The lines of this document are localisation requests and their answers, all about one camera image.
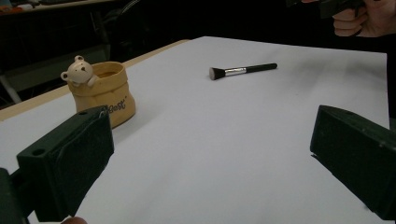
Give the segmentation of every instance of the brush bristles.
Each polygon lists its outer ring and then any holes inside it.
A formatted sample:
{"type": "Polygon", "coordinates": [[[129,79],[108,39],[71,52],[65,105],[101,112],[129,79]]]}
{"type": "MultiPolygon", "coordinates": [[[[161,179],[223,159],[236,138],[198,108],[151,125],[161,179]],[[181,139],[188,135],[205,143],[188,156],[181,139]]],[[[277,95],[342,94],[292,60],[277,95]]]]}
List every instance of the brush bristles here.
{"type": "Polygon", "coordinates": [[[216,79],[225,77],[225,71],[224,71],[224,69],[220,69],[220,68],[210,68],[209,76],[210,76],[210,79],[216,80],[216,79]]]}

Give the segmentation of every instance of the dark green block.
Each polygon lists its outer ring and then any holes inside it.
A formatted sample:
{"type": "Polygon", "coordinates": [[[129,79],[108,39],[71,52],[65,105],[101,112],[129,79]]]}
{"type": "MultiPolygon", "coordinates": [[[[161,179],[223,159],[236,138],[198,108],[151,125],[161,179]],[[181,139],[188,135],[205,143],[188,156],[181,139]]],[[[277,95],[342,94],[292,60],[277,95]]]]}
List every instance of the dark green block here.
{"type": "Polygon", "coordinates": [[[0,168],[0,223],[28,223],[8,171],[0,168]]]}
{"type": "Polygon", "coordinates": [[[74,216],[113,152],[106,106],[79,112],[18,154],[30,184],[19,192],[34,196],[23,203],[32,204],[40,222],[74,216]]]}
{"type": "Polygon", "coordinates": [[[321,105],[311,152],[372,212],[384,220],[396,219],[394,132],[352,112],[321,105]]]}

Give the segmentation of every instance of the tan container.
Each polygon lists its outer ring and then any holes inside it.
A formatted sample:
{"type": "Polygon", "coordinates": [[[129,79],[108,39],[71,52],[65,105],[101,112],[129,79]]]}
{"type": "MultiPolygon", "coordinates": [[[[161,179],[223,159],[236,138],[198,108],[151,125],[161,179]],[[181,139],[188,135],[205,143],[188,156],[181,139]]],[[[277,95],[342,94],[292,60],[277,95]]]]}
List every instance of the tan container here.
{"type": "Polygon", "coordinates": [[[98,78],[92,86],[68,81],[77,112],[99,105],[107,105],[111,127],[115,128],[131,118],[135,111],[134,97],[129,92],[128,77],[122,63],[104,62],[92,65],[98,78]]]}

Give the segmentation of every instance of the black brush handle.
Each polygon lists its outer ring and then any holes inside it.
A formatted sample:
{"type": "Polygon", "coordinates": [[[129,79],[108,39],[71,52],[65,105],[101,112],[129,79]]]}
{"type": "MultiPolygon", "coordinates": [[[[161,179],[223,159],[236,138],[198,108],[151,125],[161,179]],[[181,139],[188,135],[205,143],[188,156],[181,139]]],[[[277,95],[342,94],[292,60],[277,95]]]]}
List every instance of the black brush handle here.
{"type": "Polygon", "coordinates": [[[266,64],[246,67],[247,73],[260,72],[260,71],[271,70],[276,68],[277,68],[277,63],[266,63],[266,64]]]}

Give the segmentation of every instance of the makeup brush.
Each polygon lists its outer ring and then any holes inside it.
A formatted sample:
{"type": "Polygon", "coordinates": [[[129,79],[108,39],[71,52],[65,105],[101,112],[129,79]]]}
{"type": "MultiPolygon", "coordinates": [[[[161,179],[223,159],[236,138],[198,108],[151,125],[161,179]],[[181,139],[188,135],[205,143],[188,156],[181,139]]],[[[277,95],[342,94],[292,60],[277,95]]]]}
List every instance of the makeup brush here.
{"type": "Polygon", "coordinates": [[[238,68],[228,68],[228,69],[211,67],[209,69],[209,76],[210,79],[216,80],[222,77],[228,77],[228,76],[240,75],[240,74],[252,73],[252,72],[260,72],[260,71],[276,69],[276,68],[277,68],[276,63],[266,63],[266,64],[254,65],[249,67],[238,67],[238,68]]]}

